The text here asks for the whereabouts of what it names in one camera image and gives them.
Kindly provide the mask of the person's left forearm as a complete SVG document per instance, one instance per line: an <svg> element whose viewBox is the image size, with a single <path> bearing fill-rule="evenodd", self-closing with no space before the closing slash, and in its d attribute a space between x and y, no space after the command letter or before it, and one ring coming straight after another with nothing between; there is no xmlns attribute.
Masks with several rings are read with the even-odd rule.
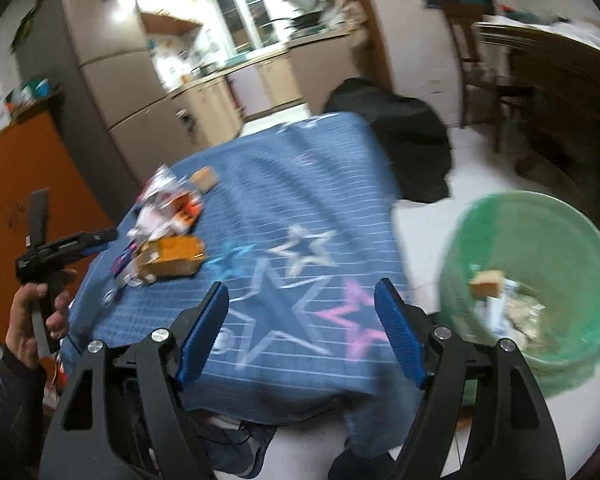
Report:
<svg viewBox="0 0 600 480"><path fill-rule="evenodd" d="M0 361L0 479L34 479L44 442L46 373L6 349Z"/></svg>

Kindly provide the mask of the person's left hand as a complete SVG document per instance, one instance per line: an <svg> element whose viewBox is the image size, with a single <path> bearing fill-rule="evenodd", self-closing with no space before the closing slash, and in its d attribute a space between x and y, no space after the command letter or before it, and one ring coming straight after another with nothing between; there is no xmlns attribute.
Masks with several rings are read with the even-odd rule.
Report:
<svg viewBox="0 0 600 480"><path fill-rule="evenodd" d="M55 299L54 313L46 320L50 336L61 340L69 330L69 307L72 301L67 285L76 279L76 271L69 269L64 272L64 288ZM38 342L34 336L32 323L32 308L38 300L46 296L47 284L27 283L21 285L9 311L9 326L5 336L6 348L27 368L38 368Z"/></svg>

